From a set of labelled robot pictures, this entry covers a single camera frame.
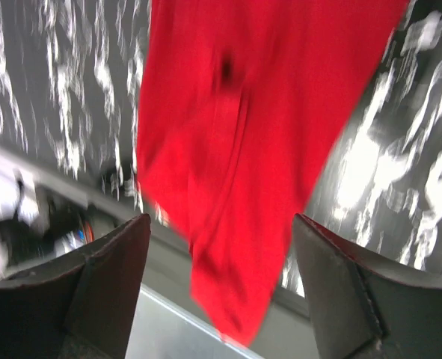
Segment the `dark red t-shirt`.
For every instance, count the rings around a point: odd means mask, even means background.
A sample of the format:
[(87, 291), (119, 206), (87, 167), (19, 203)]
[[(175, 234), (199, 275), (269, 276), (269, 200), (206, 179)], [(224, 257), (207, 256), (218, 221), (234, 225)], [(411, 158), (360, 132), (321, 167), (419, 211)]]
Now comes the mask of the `dark red t-shirt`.
[(257, 335), (334, 142), (406, 1), (154, 1), (137, 170), (223, 337)]

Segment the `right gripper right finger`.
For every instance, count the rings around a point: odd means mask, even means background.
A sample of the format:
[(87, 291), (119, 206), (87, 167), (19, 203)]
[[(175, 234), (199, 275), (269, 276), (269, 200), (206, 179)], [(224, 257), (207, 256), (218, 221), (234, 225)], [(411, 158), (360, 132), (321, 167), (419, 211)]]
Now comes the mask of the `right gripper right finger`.
[(442, 276), (343, 239), (305, 215), (292, 223), (321, 358), (442, 358)]

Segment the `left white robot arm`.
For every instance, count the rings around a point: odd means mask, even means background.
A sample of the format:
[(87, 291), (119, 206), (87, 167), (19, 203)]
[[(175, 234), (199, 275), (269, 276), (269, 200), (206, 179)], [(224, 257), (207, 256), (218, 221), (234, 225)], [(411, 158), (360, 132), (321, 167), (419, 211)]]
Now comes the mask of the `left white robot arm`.
[(93, 242), (86, 211), (0, 153), (0, 280)]

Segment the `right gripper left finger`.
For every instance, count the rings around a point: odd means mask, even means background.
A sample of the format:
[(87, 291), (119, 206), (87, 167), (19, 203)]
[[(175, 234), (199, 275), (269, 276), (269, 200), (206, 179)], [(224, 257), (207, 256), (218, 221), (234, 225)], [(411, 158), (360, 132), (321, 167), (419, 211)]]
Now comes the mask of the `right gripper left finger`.
[(124, 358), (150, 217), (0, 280), (0, 358)]

